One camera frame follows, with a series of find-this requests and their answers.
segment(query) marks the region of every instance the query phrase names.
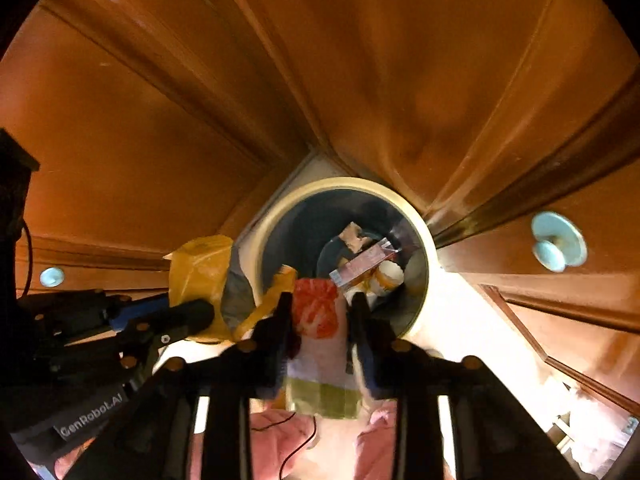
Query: floor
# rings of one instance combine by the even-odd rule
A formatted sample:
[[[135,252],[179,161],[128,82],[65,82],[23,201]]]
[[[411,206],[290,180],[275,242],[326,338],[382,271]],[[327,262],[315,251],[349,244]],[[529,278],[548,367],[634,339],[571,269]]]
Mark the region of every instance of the floor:
[[[293,189],[309,182],[343,176],[339,168],[322,156],[309,158],[300,171],[280,191],[285,196]],[[246,256],[252,243],[249,231],[240,243],[243,269],[248,269]],[[412,341],[422,348],[439,350],[444,358],[460,361],[466,355],[476,355],[496,374],[531,414],[533,419],[548,430],[552,421],[566,411],[566,390],[543,367],[528,343],[513,331],[461,276],[433,269],[430,279],[434,303],[420,319],[420,329]],[[169,346],[162,361],[169,356],[181,355],[192,362],[211,357],[220,348],[179,342]],[[441,410],[445,459],[454,467],[448,413]],[[353,443],[366,426],[367,415],[359,420],[323,420],[320,424],[318,445],[298,460],[293,476],[301,480],[347,480],[353,477],[355,453]]]

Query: cream-colored rim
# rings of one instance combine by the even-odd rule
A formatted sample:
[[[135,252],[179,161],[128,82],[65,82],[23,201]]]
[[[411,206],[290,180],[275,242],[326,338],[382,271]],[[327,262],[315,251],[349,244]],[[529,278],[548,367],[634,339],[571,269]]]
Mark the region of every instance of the cream-colored rim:
[[[356,191],[364,191],[373,196],[377,196],[383,200],[386,200],[398,209],[409,221],[411,226],[415,229],[420,237],[422,246],[424,247],[424,253],[427,258],[429,279],[427,293],[422,302],[420,308],[420,314],[414,319],[414,322],[410,326],[409,330],[404,334],[405,337],[411,337],[415,330],[418,329],[420,323],[418,322],[420,316],[425,312],[431,303],[430,284],[431,276],[433,275],[433,269],[437,268],[438,255],[436,253],[436,247],[433,243],[433,237],[427,228],[427,224],[424,223],[420,213],[418,213],[411,204],[402,198],[395,191],[391,191],[388,187],[382,186],[370,180],[364,180],[363,178],[353,178],[350,176],[339,176],[335,178],[326,178],[324,180],[318,180],[306,186],[299,187],[289,193],[287,196],[279,200],[273,205],[270,211],[265,215],[262,221],[259,223],[252,244],[250,261],[253,265],[253,273],[255,279],[255,285],[257,286],[257,292],[260,298],[262,297],[262,253],[264,252],[264,246],[267,242],[269,234],[273,231],[276,224],[280,219],[289,212],[299,202],[302,202],[305,198],[313,196],[319,192],[333,190],[333,189],[352,189]]]

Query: yellow plastic bag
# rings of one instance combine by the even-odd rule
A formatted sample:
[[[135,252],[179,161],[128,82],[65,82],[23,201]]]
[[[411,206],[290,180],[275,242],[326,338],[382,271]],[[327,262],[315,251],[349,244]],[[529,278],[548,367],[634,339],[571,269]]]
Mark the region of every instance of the yellow plastic bag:
[[[172,253],[169,305],[206,300],[212,304],[215,313],[213,323],[195,336],[190,336],[190,340],[200,343],[240,341],[258,321],[274,311],[282,292],[293,292],[297,272],[292,267],[282,266],[273,277],[271,288],[265,293],[260,306],[254,308],[233,332],[229,330],[222,315],[222,301],[232,246],[231,238],[215,235],[191,240]]]

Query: black cable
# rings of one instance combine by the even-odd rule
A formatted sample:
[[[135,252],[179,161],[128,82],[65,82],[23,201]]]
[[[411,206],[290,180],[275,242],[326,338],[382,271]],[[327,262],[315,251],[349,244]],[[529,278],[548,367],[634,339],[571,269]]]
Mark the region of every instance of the black cable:
[[[280,472],[278,473],[278,478],[280,480],[282,480],[282,472],[284,471],[284,466],[285,464],[289,461],[289,458],[291,458],[292,456],[294,456],[297,452],[299,452],[303,447],[305,447],[309,442],[311,442],[311,440],[313,439],[313,437],[316,436],[316,431],[318,430],[318,427],[316,426],[316,418],[314,417],[314,432],[311,434],[311,436],[306,439],[302,444],[300,444],[289,456],[286,457],[286,459],[284,459],[284,462],[282,463],[282,465],[280,466]]]
[[[22,295],[26,296],[29,293],[29,288],[31,286],[31,280],[33,279],[33,244],[31,243],[31,233],[29,228],[27,227],[27,222],[22,220],[22,228],[24,229],[24,233],[27,235],[27,250],[29,253],[29,270],[27,271],[27,283],[24,285],[24,289],[22,290]]]
[[[293,413],[291,413],[290,416],[288,416],[284,420],[281,420],[280,422],[274,422],[273,424],[269,424],[268,426],[265,426],[264,428],[251,428],[251,431],[266,431],[269,428],[273,428],[274,426],[277,426],[278,424],[284,424],[288,420],[291,420],[295,415],[296,415],[296,412],[293,412]]]

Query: copper screw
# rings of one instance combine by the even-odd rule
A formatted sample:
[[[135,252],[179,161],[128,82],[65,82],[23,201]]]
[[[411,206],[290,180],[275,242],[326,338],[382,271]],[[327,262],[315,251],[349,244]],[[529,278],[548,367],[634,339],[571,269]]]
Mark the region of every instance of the copper screw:
[[[411,343],[409,343],[408,341],[405,341],[404,339],[395,339],[391,343],[391,348],[395,352],[404,353],[411,350],[412,346],[411,346]]]
[[[462,365],[467,370],[479,370],[482,368],[482,361],[475,355],[468,355],[462,359]]]
[[[244,354],[248,354],[249,352],[253,352],[256,348],[258,348],[258,343],[256,343],[253,339],[243,339],[242,341],[238,341],[236,343],[238,350]]]
[[[181,357],[171,357],[164,363],[164,368],[170,372],[179,372],[184,368],[185,360]]]
[[[138,364],[138,360],[135,357],[133,357],[133,355],[127,355],[127,356],[124,356],[122,359],[120,359],[120,365],[125,370],[131,370],[132,368],[135,368],[137,364]]]

